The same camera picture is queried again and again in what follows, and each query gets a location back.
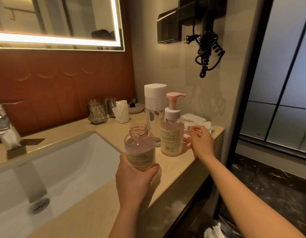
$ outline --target pink bottle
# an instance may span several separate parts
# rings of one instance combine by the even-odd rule
[[[134,168],[146,171],[155,164],[155,139],[143,123],[133,124],[124,139],[127,159]]]
[[[168,93],[170,106],[165,109],[161,119],[161,152],[167,156],[178,156],[183,150],[184,119],[176,108],[177,98],[185,97],[181,93]]]

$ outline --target sink drain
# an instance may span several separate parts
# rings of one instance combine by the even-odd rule
[[[39,200],[35,204],[31,205],[29,209],[29,213],[32,215],[41,213],[48,206],[49,203],[50,203],[50,199],[48,198]]]

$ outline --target bathroom vanity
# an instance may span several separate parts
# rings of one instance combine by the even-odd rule
[[[12,153],[0,144],[0,238],[108,237],[119,211],[119,154],[135,123],[145,123],[144,112],[126,124],[83,119],[38,132]],[[223,128],[212,135],[219,156]],[[168,157],[156,148],[156,162],[161,169],[143,202],[139,237],[163,237],[209,176],[192,150]]]

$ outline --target mirror light frame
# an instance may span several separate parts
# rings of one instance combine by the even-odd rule
[[[0,42],[120,47],[121,46],[120,38],[123,37],[120,37],[119,34],[118,15],[117,15],[115,0],[111,0],[111,9],[113,16],[114,31],[115,31],[115,41],[0,32]]]

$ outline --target barcode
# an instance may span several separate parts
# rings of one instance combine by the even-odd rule
[[[165,150],[168,152],[174,152],[175,151],[175,147],[170,147],[170,146],[166,146],[165,145]]]

